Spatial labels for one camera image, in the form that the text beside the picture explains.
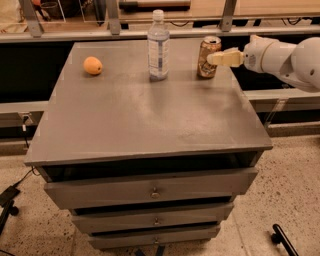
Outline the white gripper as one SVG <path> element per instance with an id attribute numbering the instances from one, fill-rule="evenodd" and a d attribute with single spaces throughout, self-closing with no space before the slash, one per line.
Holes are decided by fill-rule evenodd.
<path id="1" fill-rule="evenodd" d="M 248 70 L 257 73 L 275 73 L 274 67 L 268 67 L 267 63 L 263 63 L 263 61 L 267 60 L 267 49 L 276 42 L 277 39 L 251 35 L 250 41 L 245 45 L 243 53 L 239 51 L 238 47 L 232 47 L 224 51 L 209 54 L 207 62 L 210 65 L 228 67 L 239 67 L 244 64 Z"/>

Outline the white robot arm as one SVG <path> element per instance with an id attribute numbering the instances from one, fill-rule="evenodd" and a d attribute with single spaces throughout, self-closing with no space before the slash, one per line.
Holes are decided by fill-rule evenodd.
<path id="1" fill-rule="evenodd" d="M 305 92 L 320 91 L 320 38 L 312 37 L 299 44 L 252 35 L 240 51 L 233 47 L 209 54 L 211 65 L 239 67 L 267 73 Z"/>

